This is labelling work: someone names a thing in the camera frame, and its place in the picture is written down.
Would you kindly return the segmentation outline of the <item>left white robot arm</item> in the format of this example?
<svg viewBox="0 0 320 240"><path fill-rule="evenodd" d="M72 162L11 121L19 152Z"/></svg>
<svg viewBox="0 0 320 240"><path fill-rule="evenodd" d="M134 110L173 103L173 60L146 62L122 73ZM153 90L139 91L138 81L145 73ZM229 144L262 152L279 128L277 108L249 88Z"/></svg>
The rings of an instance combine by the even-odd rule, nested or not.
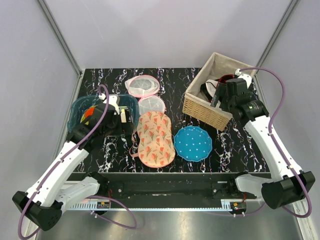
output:
<svg viewBox="0 0 320 240"><path fill-rule="evenodd" d="M97 172L86 173L83 180L62 190L76 166L93 150L101 148L105 136L130 134L134 128L132 113L116 104L97 105L93 113L76 125L45 173L26 191L17 191L12 201L21 212L18 226L28 218L40 230L48 231L62 214L80 201L95 196L111 197L114 186Z"/></svg>

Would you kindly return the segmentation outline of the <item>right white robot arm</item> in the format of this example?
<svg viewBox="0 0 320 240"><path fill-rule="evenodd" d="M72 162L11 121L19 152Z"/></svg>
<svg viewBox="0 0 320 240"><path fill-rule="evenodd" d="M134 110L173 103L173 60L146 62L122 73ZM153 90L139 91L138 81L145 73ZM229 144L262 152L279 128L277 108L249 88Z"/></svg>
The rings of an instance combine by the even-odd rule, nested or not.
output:
<svg viewBox="0 0 320 240"><path fill-rule="evenodd" d="M249 173L238 175L227 185L228 195L239 198L250 193L263 198L272 209L305 199L312 209L309 191L315 183L311 171L303 171L293 160L273 128L269 112L262 101L252 100L247 81L230 75L218 80L211 106L231 113L258 146L270 172L270 178Z"/></svg>

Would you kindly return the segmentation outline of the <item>floral mesh laundry bag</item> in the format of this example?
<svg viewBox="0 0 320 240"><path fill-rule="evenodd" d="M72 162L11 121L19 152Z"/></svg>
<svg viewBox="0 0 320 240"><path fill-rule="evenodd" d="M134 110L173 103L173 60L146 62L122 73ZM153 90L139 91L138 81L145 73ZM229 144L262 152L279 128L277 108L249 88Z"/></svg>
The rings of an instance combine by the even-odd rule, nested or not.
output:
<svg viewBox="0 0 320 240"><path fill-rule="evenodd" d="M171 164L176 151L172 139L171 119L160 111L148 111L139 117L138 126L133 132L138 136L136 152L130 151L133 158L150 168L162 168Z"/></svg>

